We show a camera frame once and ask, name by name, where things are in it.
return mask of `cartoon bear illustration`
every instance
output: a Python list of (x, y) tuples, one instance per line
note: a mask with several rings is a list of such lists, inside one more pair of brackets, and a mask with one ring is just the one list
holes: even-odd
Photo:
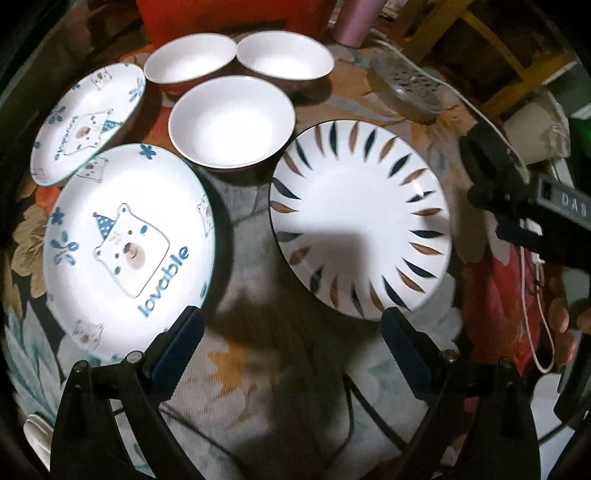
[(106, 268), (126, 295), (136, 298), (166, 256), (168, 238), (154, 225), (131, 213), (122, 203), (117, 218), (93, 214), (103, 238), (94, 257)]
[(72, 128), (63, 148), (64, 155), (73, 155), (85, 148), (96, 148), (100, 144), (100, 136), (121, 126), (120, 122), (109, 120), (113, 109), (104, 112), (87, 113), (80, 116)]
[(203, 197), (201, 197), (201, 203), (197, 205), (197, 211), (201, 215), (201, 220), (203, 221), (203, 231), (205, 231), (205, 237), (207, 238), (209, 232), (213, 230), (212, 208), (209, 206), (207, 201), (207, 195), (203, 195)]
[(88, 350), (96, 350), (100, 343), (100, 335), (103, 333), (103, 324), (94, 325), (93, 323), (77, 320), (72, 339), (80, 343)]
[(95, 84), (97, 90), (101, 90), (104, 86), (106, 86), (111, 80), (113, 80), (113, 76), (109, 73), (109, 71), (102, 67), (96, 73), (93, 73), (90, 76), (92, 83)]
[(76, 175), (83, 179), (91, 179), (97, 183), (101, 183), (103, 181), (103, 170), (108, 161), (107, 158), (99, 157), (97, 155), (89, 164), (78, 170)]

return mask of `chair leg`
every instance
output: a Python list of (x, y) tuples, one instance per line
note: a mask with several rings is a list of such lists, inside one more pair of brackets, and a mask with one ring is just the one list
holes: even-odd
[(441, 0), (421, 23), (402, 52), (415, 63), (423, 61), (443, 34), (474, 0)]

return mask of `white cable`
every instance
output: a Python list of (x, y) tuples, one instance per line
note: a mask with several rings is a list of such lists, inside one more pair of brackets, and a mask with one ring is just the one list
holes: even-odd
[[(499, 135), (499, 137), (503, 140), (505, 145), (507, 145), (507, 147), (517, 156), (517, 158), (519, 158), (519, 161), (521, 162), (521, 164), (524, 165), (523, 161), (521, 160), (521, 157), (517, 153), (517, 150), (515, 150), (515, 148), (513, 148), (513, 145), (511, 145), (511, 143), (505, 138), (503, 133), (496, 127), (496, 125), (493, 122), (491, 122), (486, 117), (486, 115), (484, 113), (482, 113), (478, 108), (476, 108), (474, 105), (472, 105), (470, 103), (470, 101), (466, 97), (464, 97), (460, 92), (458, 92), (458, 90), (455, 87), (451, 86), (449, 83), (445, 82), (444, 80), (438, 79), (437, 77), (434, 77), (433, 75), (425, 72), (425, 70), (423, 70), (421, 67), (419, 67), (416, 63), (414, 63), (411, 59), (409, 59), (406, 55), (404, 55), (404, 53), (402, 53), (399, 49), (397, 49), (391, 43), (388, 43), (387, 41), (384, 41), (384, 40), (380, 40), (378, 38), (372, 38), (371, 40), (376, 43), (379, 43), (380, 45), (383, 45), (384, 47), (388, 47), (396, 55), (398, 55), (404, 61), (406, 61), (410, 66), (412, 66), (413, 68), (415, 68), (419, 72), (421, 72), (423, 75), (425, 75), (425, 77), (428, 77), (431, 80), (433, 80), (434, 82), (437, 82), (441, 85), (445, 85), (447, 88), (449, 88), (453, 93), (455, 93), (462, 100), (462, 102), (464, 102), (467, 106), (469, 106), (474, 111), (474, 113), (476, 113), (479, 117), (481, 117), (487, 124), (489, 124), (492, 127), (492, 129), (496, 132), (496, 134)], [(529, 182), (529, 172), (527, 171), (526, 168), (522, 168), (520, 170), (521, 170), (522, 176), (524, 176), (524, 180), (526, 181), (526, 183), (528, 183)]]
[[(531, 332), (530, 332), (530, 320), (527, 316), (527, 308), (525, 307), (525, 249), (523, 247), (519, 248), (519, 255), (521, 257), (521, 308), (523, 310), (523, 322), (525, 323), (525, 331), (527, 332), (527, 339), (530, 343), (531, 353), (534, 356), (534, 363), (535, 366), (542, 374), (549, 373), (553, 366), (554, 366), (554, 341), (552, 340), (552, 335), (550, 334), (550, 328), (548, 327), (548, 322), (546, 322), (546, 318), (544, 317), (544, 312), (542, 311), (542, 304), (540, 300), (540, 286), (536, 285), (536, 292), (535, 298), (538, 303), (538, 309), (540, 310), (540, 315), (542, 318), (542, 323), (546, 329), (546, 333), (548, 333), (548, 338), (550, 339), (550, 347), (552, 349), (552, 360), (550, 361), (550, 365), (547, 368), (544, 368), (540, 365), (540, 361), (538, 360), (538, 356), (535, 353), (534, 342), (531, 339)], [(537, 280), (538, 284), (540, 282), (540, 265), (535, 266), (535, 279)]]
[[(373, 38), (372, 40), (376, 43), (379, 43), (380, 45), (383, 45), (384, 47), (388, 47), (396, 55), (398, 55), (403, 60), (405, 60), (410, 66), (412, 66), (413, 68), (415, 68), (419, 72), (421, 72), (423, 75), (425, 75), (425, 77), (427, 77), (427, 78), (429, 78), (429, 79), (433, 80), (434, 82), (437, 82), (441, 85), (445, 85), (447, 88), (449, 88), (453, 93), (455, 93), (462, 100), (462, 102), (464, 102), (468, 107), (470, 107), (472, 109), (472, 111), (474, 111), (479, 117), (481, 117), (487, 124), (489, 124), (492, 127), (492, 129), (496, 132), (496, 134), (499, 135), (499, 137), (503, 140), (505, 145), (507, 145), (507, 147), (517, 156), (517, 158), (519, 158), (519, 160), (521, 160), (521, 157), (519, 156), (517, 151), (513, 148), (513, 145), (511, 145), (511, 143), (509, 143), (509, 141), (505, 138), (503, 133), (496, 127), (496, 125), (493, 122), (491, 122), (486, 117), (486, 115), (484, 113), (482, 113), (478, 108), (476, 108), (474, 105), (472, 105), (472, 103), (466, 97), (464, 97), (456, 88), (451, 86), (449, 83), (425, 72), (425, 70), (423, 70), (421, 67), (416, 65), (412, 60), (410, 60), (406, 55), (404, 55), (401, 51), (399, 51), (399, 49), (394, 47), (391, 43), (388, 43), (384, 40), (379, 40), (377, 38)], [(523, 175), (527, 176), (527, 178), (524, 178), (524, 180), (528, 181), (529, 172), (527, 171), (527, 169), (522, 168), (521, 171), (522, 171)], [(550, 328), (548, 327), (548, 322), (546, 321), (546, 318), (544, 316), (544, 312), (542, 310), (542, 304), (541, 304), (541, 300), (540, 300), (540, 287), (539, 287), (539, 285), (536, 285), (535, 298), (536, 298), (536, 301), (538, 304), (538, 310), (540, 311), (540, 316), (542, 318), (542, 323), (544, 324), (544, 328), (546, 330), (546, 333), (548, 334), (548, 338), (550, 339), (550, 347), (552, 349), (552, 360), (550, 361), (550, 365), (547, 368), (543, 368), (540, 365), (540, 361), (538, 360), (538, 356), (535, 352), (534, 342), (531, 339), (530, 321), (527, 316), (527, 308), (525, 307), (525, 249), (523, 247), (520, 247), (519, 252), (521, 254), (521, 308), (523, 310), (523, 321), (525, 323), (525, 331), (527, 332), (527, 339), (530, 343), (530, 349), (531, 349), (531, 353), (534, 358), (535, 366), (538, 368), (538, 370), (540, 372), (542, 372), (543, 374), (547, 374), (554, 367), (554, 353), (555, 353), (554, 341), (552, 340), (552, 335), (550, 334)], [(540, 282), (540, 268), (541, 268), (540, 264), (537, 264), (535, 266), (535, 279), (538, 284)]]

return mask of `floral tablecloth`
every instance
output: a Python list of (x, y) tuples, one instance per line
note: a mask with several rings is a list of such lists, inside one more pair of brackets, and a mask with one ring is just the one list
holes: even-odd
[[(437, 121), (413, 123), (385, 106), (366, 81), (377, 48), (329, 48), (337, 60), (330, 85), (294, 97), (297, 131), (337, 118), (383, 126), (426, 159), (450, 205), (454, 254), (449, 273), (427, 304), (409, 315), (411, 322), (442, 349), (455, 348), (453, 341), (464, 327), (472, 358), (496, 361), (507, 355), (523, 370), (531, 354), (522, 328), (517, 253), (496, 239), (492, 215), (466, 200), (470, 181), (457, 139), (474, 119), (442, 87), (445, 110)], [(122, 60), (142, 65), (150, 51), (146, 46)], [(126, 140), (176, 153), (167, 134), (171, 106), (148, 85), (139, 120)], [(356, 400), (353, 435), (335, 457), (349, 432), (342, 374), (351, 376), (405, 441), (426, 406), (413, 397), (381, 339), (379, 324), (330, 310), (282, 260), (267, 213), (268, 182), (277, 160), (226, 174), (191, 165), (210, 196), (217, 263), (203, 308), (205, 336), (164, 406), (183, 421), (166, 418), (207, 479), (380, 478), (400, 452)], [(18, 226), (12, 244), (1, 253), (7, 316), (1, 342), (15, 398), (24, 414), (38, 412), (50, 422), (73, 363), (85, 358), (99, 365), (64, 336), (44, 284), (44, 231), (59, 193), (58, 187), (38, 187), (25, 175), (15, 198)], [(529, 297), (527, 304), (537, 341), (540, 318), (534, 300)], [(125, 414), (117, 421), (134, 464), (149, 471)], [(450, 450), (447, 459), (453, 458)]]

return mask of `white bowl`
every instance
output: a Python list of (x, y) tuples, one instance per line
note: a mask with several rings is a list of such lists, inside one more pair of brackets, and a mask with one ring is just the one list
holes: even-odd
[(170, 93), (184, 93), (228, 65), (236, 42), (216, 33), (177, 38), (156, 50), (144, 64), (144, 75)]
[(168, 119), (175, 148), (210, 168), (241, 168), (276, 153), (296, 122), (291, 101), (279, 88), (247, 76), (221, 77), (188, 91)]
[(282, 80), (316, 80), (335, 67), (328, 48), (293, 32), (254, 33), (238, 43), (238, 61), (253, 72)]

